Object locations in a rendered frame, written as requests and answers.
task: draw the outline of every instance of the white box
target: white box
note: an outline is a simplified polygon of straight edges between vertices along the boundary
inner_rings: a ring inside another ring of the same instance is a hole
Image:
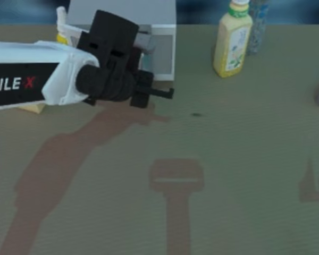
[[[97,10],[140,25],[154,36],[155,51],[143,58],[143,66],[157,81],[173,81],[176,50],[176,0],[71,0],[67,24],[89,29]]]

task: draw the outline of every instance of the brown table surface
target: brown table surface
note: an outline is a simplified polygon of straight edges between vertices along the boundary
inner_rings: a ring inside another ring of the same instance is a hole
[[[319,255],[319,25],[268,27],[228,79],[215,34],[179,26],[175,98],[147,110],[0,111],[0,255]]]

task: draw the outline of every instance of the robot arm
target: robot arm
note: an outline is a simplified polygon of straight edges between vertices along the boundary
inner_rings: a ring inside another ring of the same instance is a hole
[[[139,70],[142,53],[151,47],[142,35],[136,41],[138,29],[126,19],[97,11],[76,48],[50,41],[0,42],[0,109],[128,99],[131,106],[145,108],[150,95],[172,98],[173,90],[152,89],[153,74]]]

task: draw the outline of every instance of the dark blue curtain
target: dark blue curtain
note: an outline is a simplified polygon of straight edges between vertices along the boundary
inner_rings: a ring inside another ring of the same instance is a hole
[[[0,0],[0,24],[52,24],[70,0]],[[319,0],[271,0],[271,24],[319,24]],[[178,24],[216,24],[229,0],[177,0]]]

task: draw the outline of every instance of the bottle cap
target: bottle cap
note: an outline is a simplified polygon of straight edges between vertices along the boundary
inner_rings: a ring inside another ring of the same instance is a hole
[[[238,5],[246,5],[249,3],[250,0],[232,0],[232,2],[234,4],[238,4]]]

